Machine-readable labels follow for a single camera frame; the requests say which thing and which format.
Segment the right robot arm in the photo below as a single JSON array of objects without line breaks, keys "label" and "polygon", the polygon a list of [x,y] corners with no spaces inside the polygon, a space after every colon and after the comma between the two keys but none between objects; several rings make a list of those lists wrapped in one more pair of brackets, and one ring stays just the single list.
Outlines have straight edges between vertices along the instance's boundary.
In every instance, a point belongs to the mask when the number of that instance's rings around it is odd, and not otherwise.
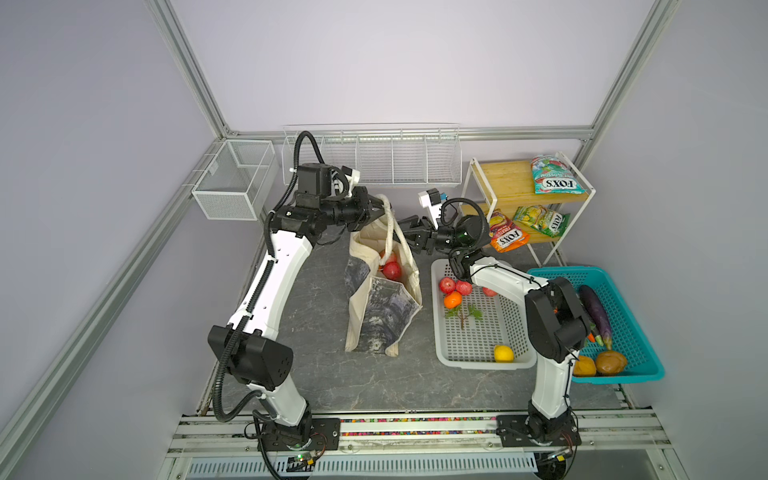
[{"label": "right robot arm", "polygon": [[589,320],[573,285],[562,277],[548,280],[526,274],[484,253],[490,227],[476,202],[449,199],[436,189],[419,193],[418,199],[428,214],[398,222],[401,242],[416,253],[445,254],[457,279],[491,289],[515,302],[523,314],[536,353],[536,383],[524,424],[501,430],[540,446],[564,440],[575,449],[581,438],[570,389]]}]

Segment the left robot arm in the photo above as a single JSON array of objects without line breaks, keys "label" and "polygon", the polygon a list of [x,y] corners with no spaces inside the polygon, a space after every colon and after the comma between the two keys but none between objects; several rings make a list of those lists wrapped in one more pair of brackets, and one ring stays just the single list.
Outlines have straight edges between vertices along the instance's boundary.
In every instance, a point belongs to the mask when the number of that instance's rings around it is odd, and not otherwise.
[{"label": "left robot arm", "polygon": [[384,215],[388,204],[358,185],[356,170],[325,162],[317,139],[298,134],[291,179],[263,224],[266,254],[242,303],[225,326],[213,326],[208,343],[217,357],[211,389],[215,418],[232,421],[256,400],[255,428],[287,444],[311,441],[312,414],[290,372],[294,354],[278,342],[288,296],[325,230],[361,230]]}]

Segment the cream canvas grocery bag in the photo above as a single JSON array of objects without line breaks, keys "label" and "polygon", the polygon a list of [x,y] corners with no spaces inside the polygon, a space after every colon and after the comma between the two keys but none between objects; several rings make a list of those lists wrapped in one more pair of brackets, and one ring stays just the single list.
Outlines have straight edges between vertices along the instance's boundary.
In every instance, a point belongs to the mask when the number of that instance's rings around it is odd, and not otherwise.
[{"label": "cream canvas grocery bag", "polygon": [[[350,234],[344,272],[349,311],[345,350],[396,357],[399,342],[423,308],[420,273],[388,198],[376,197],[384,201],[384,215]],[[391,261],[402,268],[399,281],[381,272]]]}]

